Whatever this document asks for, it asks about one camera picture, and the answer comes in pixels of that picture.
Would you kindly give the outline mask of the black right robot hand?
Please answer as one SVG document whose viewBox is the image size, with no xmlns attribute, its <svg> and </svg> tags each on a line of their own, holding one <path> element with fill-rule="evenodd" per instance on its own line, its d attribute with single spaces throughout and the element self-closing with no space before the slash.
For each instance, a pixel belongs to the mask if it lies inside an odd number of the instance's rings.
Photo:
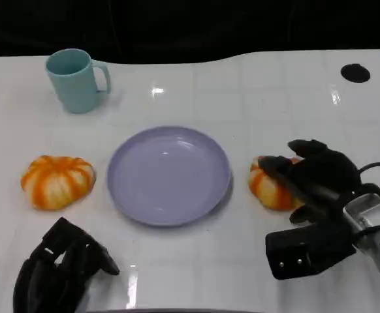
<svg viewBox="0 0 380 313">
<path fill-rule="evenodd" d="M 259 167 L 284 186 L 302 205 L 290 216 L 292 224 L 341 220 L 338 200 L 361 184 L 358 168 L 343 153 L 317 140 L 296 139 L 289 148 L 301 160 L 262 156 Z"/>
</svg>

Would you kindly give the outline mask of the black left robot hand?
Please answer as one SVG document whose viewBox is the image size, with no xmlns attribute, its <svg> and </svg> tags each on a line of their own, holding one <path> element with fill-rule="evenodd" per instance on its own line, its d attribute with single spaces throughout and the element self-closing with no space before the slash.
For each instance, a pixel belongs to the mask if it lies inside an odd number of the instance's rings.
<svg viewBox="0 0 380 313">
<path fill-rule="evenodd" d="M 13 311 L 75 312 L 98 271 L 119 275 L 107 249 L 61 217 L 24 261 L 14 286 Z"/>
</svg>

